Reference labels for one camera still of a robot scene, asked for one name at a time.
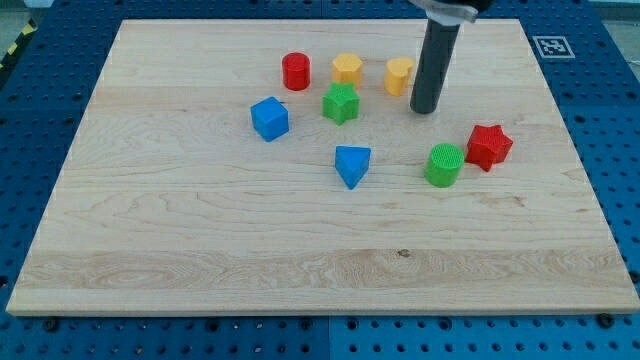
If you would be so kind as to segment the silver pusher mount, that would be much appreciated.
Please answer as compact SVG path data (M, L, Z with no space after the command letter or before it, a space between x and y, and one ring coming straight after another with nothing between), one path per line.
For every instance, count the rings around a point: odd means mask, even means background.
M408 0L422 9L428 19L439 24L474 23L478 15L488 10L493 0Z

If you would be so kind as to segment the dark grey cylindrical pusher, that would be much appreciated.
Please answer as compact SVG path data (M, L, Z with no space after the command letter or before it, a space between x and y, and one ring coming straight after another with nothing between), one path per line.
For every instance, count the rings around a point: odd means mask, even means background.
M459 29L459 25L428 21L411 92L414 112L431 114L436 110Z

